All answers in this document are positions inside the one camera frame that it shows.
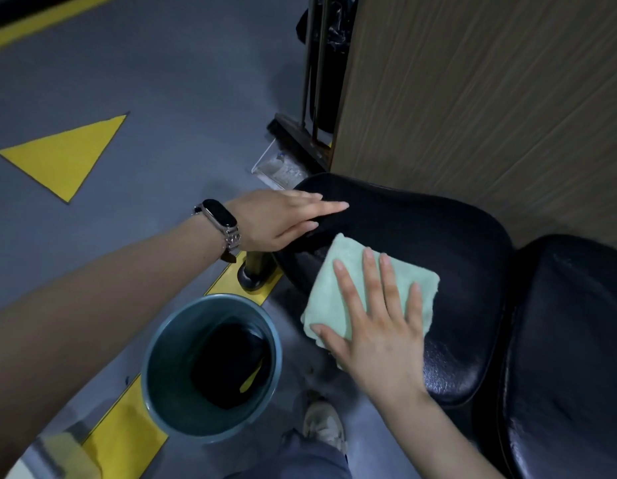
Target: yellow triangle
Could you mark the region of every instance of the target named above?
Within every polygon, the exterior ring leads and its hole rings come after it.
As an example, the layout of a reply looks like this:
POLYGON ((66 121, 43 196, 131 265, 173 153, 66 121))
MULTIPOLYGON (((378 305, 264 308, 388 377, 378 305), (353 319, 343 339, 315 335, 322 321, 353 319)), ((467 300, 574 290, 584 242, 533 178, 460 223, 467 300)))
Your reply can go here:
POLYGON ((68 203, 125 118, 126 114, 0 149, 0 154, 68 203))

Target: hand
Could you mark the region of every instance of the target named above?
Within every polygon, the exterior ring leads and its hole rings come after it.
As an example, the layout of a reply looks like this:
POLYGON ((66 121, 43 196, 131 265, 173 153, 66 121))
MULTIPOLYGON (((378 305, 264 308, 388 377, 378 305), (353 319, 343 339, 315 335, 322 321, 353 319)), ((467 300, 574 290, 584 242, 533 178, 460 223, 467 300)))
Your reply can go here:
POLYGON ((424 339, 421 321, 421 293, 410 287, 406 316, 401 311, 399 292, 390 258, 379 258, 381 280, 375 258, 364 250, 364 282, 368 313, 341 261, 334 262, 335 274, 351 316, 349 342, 323 324, 314 324, 318 334, 337 361, 366 392, 380 412, 413 401, 429 401, 423 378, 424 339))
POLYGON ((349 207, 323 202, 319 193, 298 190, 256 190, 226 203, 237 219, 241 250, 273 252, 317 228, 311 220, 349 207))

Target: wooden wall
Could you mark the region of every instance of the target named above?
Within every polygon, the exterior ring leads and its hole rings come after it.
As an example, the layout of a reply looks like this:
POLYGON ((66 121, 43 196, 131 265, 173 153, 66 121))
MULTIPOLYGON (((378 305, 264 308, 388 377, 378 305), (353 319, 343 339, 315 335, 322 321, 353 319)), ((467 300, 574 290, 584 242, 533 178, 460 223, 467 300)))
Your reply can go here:
POLYGON ((332 170, 617 247, 617 0, 361 0, 332 170))

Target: chair leg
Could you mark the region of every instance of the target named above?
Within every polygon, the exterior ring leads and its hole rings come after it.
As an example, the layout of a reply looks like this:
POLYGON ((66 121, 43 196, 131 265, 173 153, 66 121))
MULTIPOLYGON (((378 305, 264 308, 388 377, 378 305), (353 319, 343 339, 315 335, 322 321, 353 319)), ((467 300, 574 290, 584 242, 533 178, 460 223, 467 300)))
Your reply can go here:
POLYGON ((246 259, 237 271, 237 280, 242 289, 253 292, 262 287, 277 264, 270 252, 250 251, 246 253, 246 259))

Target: yellow floor line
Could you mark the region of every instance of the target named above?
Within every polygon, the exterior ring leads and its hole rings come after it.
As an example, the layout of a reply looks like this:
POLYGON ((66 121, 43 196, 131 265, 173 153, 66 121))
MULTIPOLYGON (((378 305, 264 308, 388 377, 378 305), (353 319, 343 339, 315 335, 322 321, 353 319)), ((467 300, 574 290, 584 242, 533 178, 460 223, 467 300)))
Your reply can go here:
MULTIPOLYGON (((240 252, 237 262, 224 269, 206 294, 237 294, 259 305, 264 303, 282 272, 278 268, 259 290, 247 292, 237 281, 245 257, 246 253, 240 252)), ((168 438, 146 411, 141 379, 137 375, 82 445, 99 467, 102 479, 139 479, 168 438)))
POLYGON ((63 22, 109 0, 69 0, 0 28, 0 47, 63 22))

